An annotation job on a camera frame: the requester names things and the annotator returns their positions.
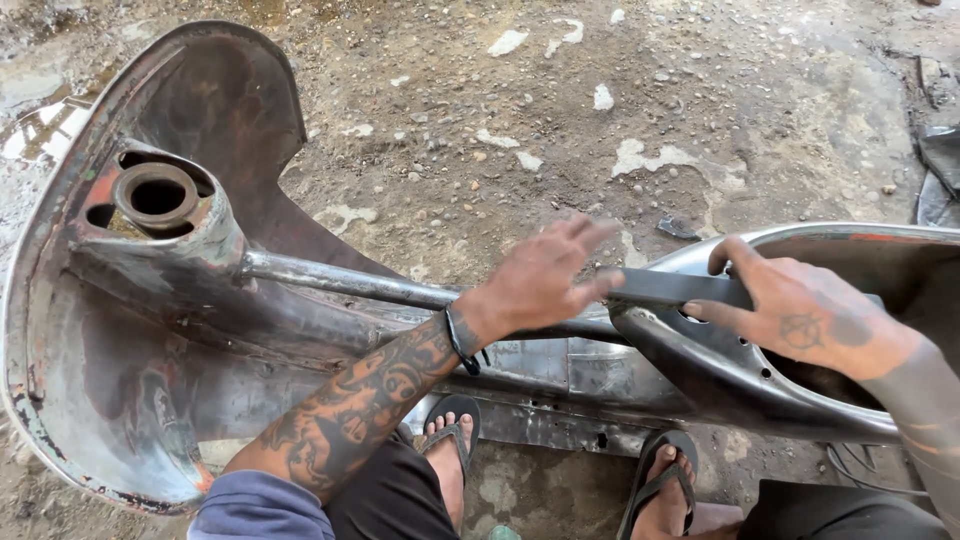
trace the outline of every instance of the forearm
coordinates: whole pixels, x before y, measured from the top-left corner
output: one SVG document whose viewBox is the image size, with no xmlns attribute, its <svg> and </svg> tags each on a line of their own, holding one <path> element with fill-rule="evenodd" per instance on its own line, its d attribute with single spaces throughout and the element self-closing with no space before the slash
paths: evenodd
<svg viewBox="0 0 960 540">
<path fill-rule="evenodd" d="M 489 328 L 478 295 L 451 309 L 468 354 L 499 335 Z M 224 472 L 261 470 L 310 490 L 323 503 L 396 429 L 430 388 L 460 364 L 438 313 L 327 384 L 276 419 L 230 461 Z"/>
<path fill-rule="evenodd" d="M 960 540 L 960 379 L 923 340 L 903 364 L 860 383 L 893 416 L 947 531 Z"/>
</svg>

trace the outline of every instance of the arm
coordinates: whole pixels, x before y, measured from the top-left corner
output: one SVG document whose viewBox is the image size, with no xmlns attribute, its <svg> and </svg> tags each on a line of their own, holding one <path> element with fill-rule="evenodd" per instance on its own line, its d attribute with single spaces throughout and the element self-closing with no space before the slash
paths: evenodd
<svg viewBox="0 0 960 540">
<path fill-rule="evenodd" d="M 587 257 L 616 229 L 615 222 L 594 223 L 577 214 L 517 244 L 486 283 L 451 307 L 465 352 L 476 353 L 513 331 L 576 316 L 622 281 L 622 275 L 612 274 L 573 284 Z M 264 471 L 327 503 L 420 398 L 459 364 L 444 315 L 437 314 L 353 363 L 276 419 L 224 473 Z"/>
<path fill-rule="evenodd" d="M 710 274 L 728 261 L 755 310 L 695 300 L 684 311 L 860 383 L 893 416 L 947 531 L 960 540 L 960 379 L 936 345 L 827 269 L 766 259 L 738 236 L 710 254 Z"/>
</svg>

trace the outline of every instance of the black shorts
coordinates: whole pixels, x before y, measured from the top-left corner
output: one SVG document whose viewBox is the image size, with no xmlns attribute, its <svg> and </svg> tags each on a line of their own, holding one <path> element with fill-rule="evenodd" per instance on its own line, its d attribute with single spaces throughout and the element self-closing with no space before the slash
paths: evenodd
<svg viewBox="0 0 960 540">
<path fill-rule="evenodd" d="M 459 538 L 440 480 L 396 431 L 324 511 L 337 540 Z M 854 487 L 761 480 L 738 540 L 949 540 L 937 518 L 903 499 Z"/>
</svg>

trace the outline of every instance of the person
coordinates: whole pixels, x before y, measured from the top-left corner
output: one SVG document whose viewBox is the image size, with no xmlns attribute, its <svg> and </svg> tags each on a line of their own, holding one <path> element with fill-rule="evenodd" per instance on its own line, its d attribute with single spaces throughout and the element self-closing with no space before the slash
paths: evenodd
<svg viewBox="0 0 960 540">
<path fill-rule="evenodd" d="M 478 419 L 464 413 L 465 403 L 431 416 L 422 454 L 401 419 L 461 364 L 461 354 L 574 317 L 621 284 L 619 272 L 574 282 L 617 228 L 576 214 L 518 243 L 486 282 L 350 365 L 242 449 L 213 482 L 188 538 L 457 538 Z M 684 311 L 863 385 L 893 415 L 943 522 L 873 491 L 762 482 L 745 522 L 703 538 L 960 540 L 960 380 L 938 348 L 829 270 L 766 259 L 737 236 L 713 250 L 710 273 L 728 262 L 754 311 L 706 301 Z M 806 330 L 796 333 L 801 321 Z M 649 493 L 628 527 L 632 540 L 684 533 L 695 456 L 670 442 L 679 440 L 665 436 L 648 454 L 640 484 Z M 668 470 L 672 476 L 664 476 Z"/>
</svg>

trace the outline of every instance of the foot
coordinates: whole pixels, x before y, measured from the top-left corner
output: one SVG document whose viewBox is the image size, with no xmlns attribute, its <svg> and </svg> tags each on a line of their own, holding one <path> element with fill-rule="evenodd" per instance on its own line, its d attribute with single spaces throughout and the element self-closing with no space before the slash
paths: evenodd
<svg viewBox="0 0 960 540">
<path fill-rule="evenodd" d="M 438 416 L 426 425 L 425 434 L 429 437 L 456 420 L 456 415 L 452 412 L 447 412 L 445 416 Z M 464 444 L 467 445 L 469 452 L 470 435 L 473 433 L 473 418 L 469 414 L 460 417 L 460 431 L 463 432 Z M 460 466 L 460 455 L 457 453 L 457 443 L 453 440 L 453 435 L 437 441 L 423 453 L 423 456 L 437 472 L 437 478 L 440 479 L 440 492 L 444 495 L 446 513 L 450 514 L 450 521 L 459 530 L 464 518 L 464 469 Z"/>
<path fill-rule="evenodd" d="M 663 445 L 657 450 L 657 458 L 654 466 L 650 468 L 647 481 L 658 477 L 674 462 L 680 464 L 692 484 L 696 479 L 693 467 L 686 456 L 677 452 L 673 445 Z M 684 534 L 684 520 L 688 511 L 680 480 L 674 477 L 640 510 L 630 540 L 661 540 L 666 536 L 681 536 Z"/>
</svg>

